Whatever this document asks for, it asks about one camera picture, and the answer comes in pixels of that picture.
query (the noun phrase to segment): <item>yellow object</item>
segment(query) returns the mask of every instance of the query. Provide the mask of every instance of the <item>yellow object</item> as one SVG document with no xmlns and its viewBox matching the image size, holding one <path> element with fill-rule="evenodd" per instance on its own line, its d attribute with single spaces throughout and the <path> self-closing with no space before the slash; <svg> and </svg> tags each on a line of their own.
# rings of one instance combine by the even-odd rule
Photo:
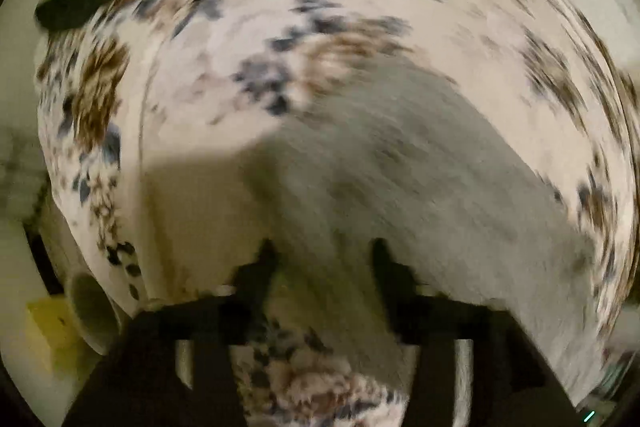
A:
<svg viewBox="0 0 640 427">
<path fill-rule="evenodd" d="M 65 296 L 27 304 L 27 338 L 31 348 L 51 373 L 74 373 L 84 341 L 71 319 Z"/>
</svg>

